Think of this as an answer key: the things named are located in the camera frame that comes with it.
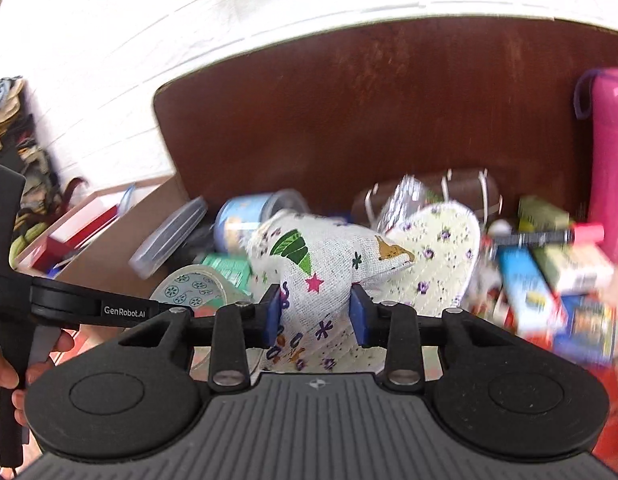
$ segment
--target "snack package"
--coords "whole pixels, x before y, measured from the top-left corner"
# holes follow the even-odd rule
[[[571,361],[609,365],[614,355],[616,310],[598,295],[563,296],[567,330],[554,337],[554,351]]]
[[[560,332],[567,314],[549,290],[526,248],[503,247],[498,251],[502,283],[515,317],[516,334]]]
[[[245,258],[232,258],[224,254],[208,254],[201,265],[211,267],[222,274],[231,285],[251,296],[249,277],[251,268]]]
[[[513,334],[516,333],[516,316],[514,310],[509,304],[507,293],[501,290],[497,300],[492,299],[493,293],[490,291],[487,300],[472,307],[472,314],[481,317],[490,323],[493,323],[500,328],[507,330]],[[525,341],[533,343],[536,346],[551,351],[554,344],[553,330],[540,330],[537,332],[518,333],[518,336]]]
[[[518,205],[519,231],[568,229],[569,213],[535,196],[524,196]],[[607,288],[614,266],[594,244],[548,245],[532,250],[551,290],[561,296],[587,294]]]

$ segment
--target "pink bottle strap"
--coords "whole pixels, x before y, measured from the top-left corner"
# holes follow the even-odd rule
[[[589,119],[592,115],[592,84],[593,79],[602,72],[600,68],[592,68],[587,70],[584,74],[580,76],[578,81],[576,82],[576,88],[574,88],[574,112],[576,113],[576,118],[579,120]],[[589,80],[589,88],[588,88],[588,96],[589,96],[589,107],[586,110],[583,110],[580,106],[580,96],[582,94],[582,85]]]

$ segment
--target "pink pen cap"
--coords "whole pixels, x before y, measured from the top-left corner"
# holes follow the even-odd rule
[[[574,224],[572,227],[574,244],[599,244],[605,239],[605,228],[602,224]]]

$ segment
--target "white wall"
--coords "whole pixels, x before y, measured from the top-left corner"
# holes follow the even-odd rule
[[[173,170],[151,108],[164,82],[272,41],[440,14],[618,30],[618,0],[4,0],[0,77],[28,79],[39,139],[63,179],[105,187]]]

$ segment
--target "green package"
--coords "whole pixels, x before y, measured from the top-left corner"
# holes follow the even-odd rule
[[[569,213],[537,196],[524,196],[518,204],[519,231],[560,231],[569,229]]]
[[[251,267],[249,267],[249,262],[246,259],[233,258],[222,254],[208,254],[201,263],[217,270],[231,285],[251,296],[247,286]]]

